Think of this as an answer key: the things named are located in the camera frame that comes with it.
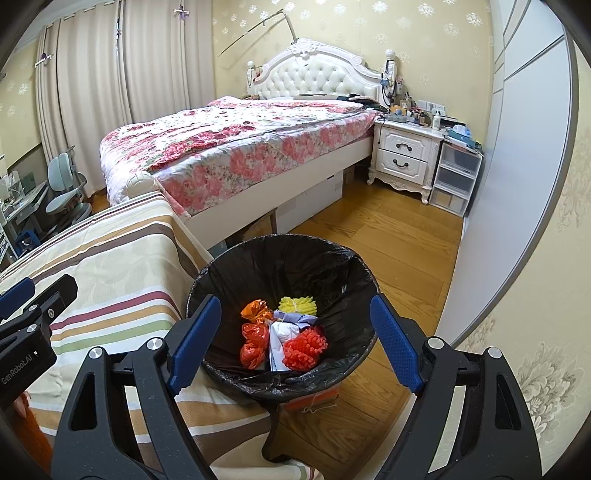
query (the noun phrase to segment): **striped blanket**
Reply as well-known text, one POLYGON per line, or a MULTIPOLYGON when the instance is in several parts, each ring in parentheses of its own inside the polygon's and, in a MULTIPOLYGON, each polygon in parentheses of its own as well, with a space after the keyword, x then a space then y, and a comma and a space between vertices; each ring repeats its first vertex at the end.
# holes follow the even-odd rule
MULTIPOLYGON (((193 279, 211 259, 165 198, 150 193, 68 229, 0 274, 0 291, 30 277, 41 292, 65 273, 78 284, 76 301, 51 326, 57 362, 28 390, 50 442, 89 349, 101 345, 109 353, 132 351, 165 336, 183 318, 193 279)), ((135 389, 128 388, 127 395, 144 461, 158 468, 135 389)), ((268 412, 250 399, 220 392, 201 370, 176 402, 220 480, 322 479, 295 460, 264 460, 268 412)))

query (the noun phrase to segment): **floral wallpaper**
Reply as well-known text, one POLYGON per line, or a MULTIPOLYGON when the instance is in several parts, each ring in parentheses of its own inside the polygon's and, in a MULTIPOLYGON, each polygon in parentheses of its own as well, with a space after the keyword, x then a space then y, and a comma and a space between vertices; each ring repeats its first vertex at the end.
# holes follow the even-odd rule
MULTIPOLYGON (((591 410, 591 68, 578 49, 577 63, 579 120, 558 205, 523 272, 459 348, 501 349, 530 410, 544 472, 591 410)), ((447 463, 453 439, 444 436, 436 467, 447 463)))
POLYGON ((216 0, 213 43, 217 96, 246 92, 246 63, 263 65, 291 43, 282 17, 230 43, 280 8, 295 33, 344 48, 381 70, 396 51, 414 99, 444 104, 484 143, 492 93, 492 21, 488 0, 216 0))
POLYGON ((0 163, 0 174, 29 150, 41 143, 35 101, 37 42, 14 52, 2 72, 0 82, 0 138, 6 158, 0 163))

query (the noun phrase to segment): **fishing rod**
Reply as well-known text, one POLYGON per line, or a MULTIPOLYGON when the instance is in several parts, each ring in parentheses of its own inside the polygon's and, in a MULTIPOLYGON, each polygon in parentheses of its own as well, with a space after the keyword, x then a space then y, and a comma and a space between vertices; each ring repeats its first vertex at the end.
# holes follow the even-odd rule
POLYGON ((263 21, 257 23, 254 27, 252 27, 250 30, 248 30, 243 36, 241 36, 240 38, 237 38, 234 42, 232 42, 230 45, 228 45, 228 47, 221 52, 218 57, 221 57, 224 53, 226 53, 232 46, 234 46, 236 43, 238 43, 241 39, 243 39, 244 37, 246 37, 251 31, 253 31, 256 27, 258 27, 259 25, 265 25, 265 22, 267 22, 268 20, 270 20, 273 17, 276 17, 277 15, 281 15, 283 14, 283 16, 285 17, 285 19, 287 20, 287 25, 290 28, 291 31, 291 36, 293 37, 294 41, 291 43, 292 45, 294 43, 296 43, 298 41, 298 38, 296 37, 296 31, 294 30, 294 26, 291 23, 290 17, 287 16, 287 14, 285 13, 285 11, 283 9, 275 12, 274 14, 272 14, 270 17, 267 17, 266 19, 264 19, 263 21))

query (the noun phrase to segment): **metal screw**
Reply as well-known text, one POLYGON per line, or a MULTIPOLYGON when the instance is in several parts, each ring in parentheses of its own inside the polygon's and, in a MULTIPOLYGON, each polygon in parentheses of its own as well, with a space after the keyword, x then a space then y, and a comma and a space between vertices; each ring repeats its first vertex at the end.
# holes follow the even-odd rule
POLYGON ((488 349, 488 354, 493 358, 501 358, 503 356, 503 352, 501 352, 496 346, 491 346, 488 349))
POLYGON ((158 350, 162 346, 163 342, 161 338, 152 338, 148 340, 148 350, 158 350))
POLYGON ((95 346, 88 354, 93 360, 97 359, 103 354, 103 349, 99 346, 95 346))
POLYGON ((443 340, 437 337, 431 337, 427 343, 431 348, 434 348, 435 350, 441 350, 445 345, 445 343, 443 343, 443 340))

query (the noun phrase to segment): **white paper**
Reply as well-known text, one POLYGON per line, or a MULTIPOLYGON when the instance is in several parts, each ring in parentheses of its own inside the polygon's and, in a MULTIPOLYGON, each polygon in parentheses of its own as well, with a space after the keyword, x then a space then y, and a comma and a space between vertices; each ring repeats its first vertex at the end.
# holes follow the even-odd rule
POLYGON ((305 325, 295 325, 287 322, 275 322, 269 327, 269 360, 271 361, 271 371, 289 370, 283 363, 285 355, 283 354, 283 344, 296 338, 300 334, 300 327, 305 325))

